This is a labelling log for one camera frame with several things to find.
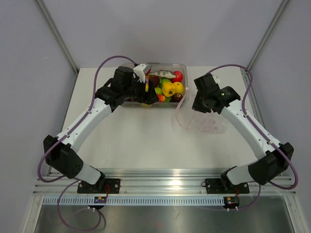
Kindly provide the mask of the clear zip top bag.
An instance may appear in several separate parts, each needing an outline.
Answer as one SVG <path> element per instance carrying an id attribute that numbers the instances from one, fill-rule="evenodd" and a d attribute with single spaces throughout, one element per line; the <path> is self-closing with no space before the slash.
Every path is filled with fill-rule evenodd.
<path id="1" fill-rule="evenodd" d="M 194 93 L 186 87 L 185 94 L 175 109 L 175 119 L 180 127 L 198 133 L 225 133 L 226 120 L 216 113 L 201 113 L 192 109 Z"/>

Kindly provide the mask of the red toy pear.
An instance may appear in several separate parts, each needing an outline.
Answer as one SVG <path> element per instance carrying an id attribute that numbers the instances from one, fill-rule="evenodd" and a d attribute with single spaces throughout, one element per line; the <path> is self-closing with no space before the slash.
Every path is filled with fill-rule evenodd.
<path id="1" fill-rule="evenodd" d="M 164 95 L 157 94 L 157 97 L 158 97 L 159 102 L 165 102 L 165 100 L 166 100 L 166 97 Z"/>

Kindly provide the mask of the yellow toy bell pepper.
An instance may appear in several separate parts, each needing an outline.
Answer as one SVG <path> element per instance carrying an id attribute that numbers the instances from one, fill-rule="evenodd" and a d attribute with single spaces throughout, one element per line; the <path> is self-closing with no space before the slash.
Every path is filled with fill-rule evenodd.
<path id="1" fill-rule="evenodd" d="M 171 82 L 164 82 L 162 84 L 162 93 L 166 97 L 171 97 L 176 93 L 176 86 Z"/>

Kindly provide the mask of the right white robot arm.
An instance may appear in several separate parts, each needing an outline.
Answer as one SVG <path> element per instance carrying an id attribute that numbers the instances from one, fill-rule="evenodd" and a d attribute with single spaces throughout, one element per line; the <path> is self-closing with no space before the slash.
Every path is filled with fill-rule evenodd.
<path id="1" fill-rule="evenodd" d="M 232 192 L 245 182 L 269 183 L 289 166 L 294 148 L 271 136 L 259 122 L 242 108 L 239 94 L 230 86 L 220 88 L 211 74 L 194 80 L 197 93 L 192 109 L 201 113 L 218 113 L 229 121 L 252 149 L 256 160 L 235 166 L 222 174 L 221 188 Z"/>

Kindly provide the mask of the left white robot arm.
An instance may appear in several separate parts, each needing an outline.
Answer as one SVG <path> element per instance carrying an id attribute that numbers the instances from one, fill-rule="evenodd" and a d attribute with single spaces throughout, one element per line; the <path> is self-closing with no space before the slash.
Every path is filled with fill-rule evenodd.
<path id="1" fill-rule="evenodd" d="M 149 64 L 139 64 L 134 68 L 118 67 L 114 76 L 93 94 L 88 108 L 64 131 L 56 137 L 44 139 L 45 162 L 69 179 L 88 183 L 94 193 L 105 187 L 105 175 L 85 163 L 78 155 L 84 141 L 106 117 L 113 113 L 125 100 L 153 104 L 159 100 L 154 84 L 146 84 Z"/>

